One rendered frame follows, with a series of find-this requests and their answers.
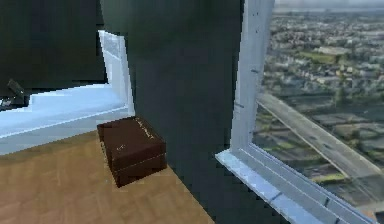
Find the white framed narrow window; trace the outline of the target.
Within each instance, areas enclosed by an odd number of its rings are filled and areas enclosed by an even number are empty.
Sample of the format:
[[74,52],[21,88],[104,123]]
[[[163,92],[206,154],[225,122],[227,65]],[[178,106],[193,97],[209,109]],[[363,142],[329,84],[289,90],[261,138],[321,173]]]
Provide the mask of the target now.
[[134,116],[135,108],[125,38],[105,30],[99,30],[98,34],[108,83],[127,107],[128,114]]

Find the dark brown box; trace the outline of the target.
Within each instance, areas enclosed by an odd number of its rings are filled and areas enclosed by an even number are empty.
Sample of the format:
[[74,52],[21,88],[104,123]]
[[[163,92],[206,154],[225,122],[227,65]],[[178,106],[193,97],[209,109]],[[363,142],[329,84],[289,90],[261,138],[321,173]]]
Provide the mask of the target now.
[[167,167],[166,142],[143,118],[132,116],[98,124],[97,131],[118,188]]

